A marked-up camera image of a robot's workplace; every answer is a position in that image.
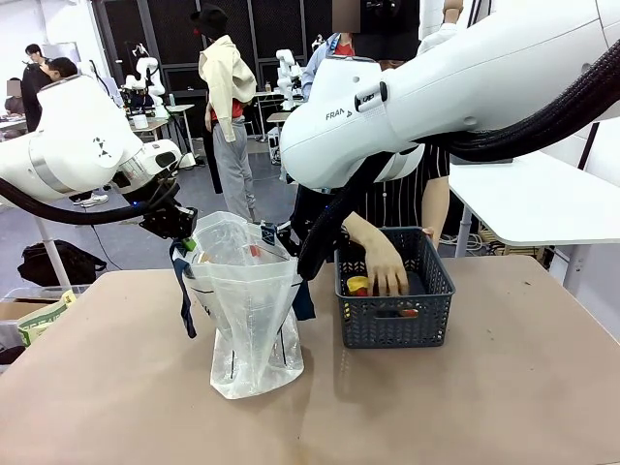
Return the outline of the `person's right hand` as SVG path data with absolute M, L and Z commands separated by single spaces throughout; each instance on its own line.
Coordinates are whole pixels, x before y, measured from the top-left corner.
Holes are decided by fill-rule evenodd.
M 364 246 L 366 270 L 374 295 L 399 296 L 409 291 L 405 266 L 394 246 L 382 235 Z

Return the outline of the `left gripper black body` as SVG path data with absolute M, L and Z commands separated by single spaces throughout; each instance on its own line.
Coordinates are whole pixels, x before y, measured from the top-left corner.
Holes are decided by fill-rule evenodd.
M 191 236 L 197 220 L 196 208 L 165 200 L 154 211 L 144 214 L 139 226 L 163 239 L 182 240 Z

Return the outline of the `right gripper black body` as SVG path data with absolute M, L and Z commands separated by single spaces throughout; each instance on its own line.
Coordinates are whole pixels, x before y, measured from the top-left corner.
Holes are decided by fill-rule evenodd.
M 321 215 L 320 193 L 297 193 L 291 214 L 291 228 L 300 243 L 307 238 L 314 223 Z

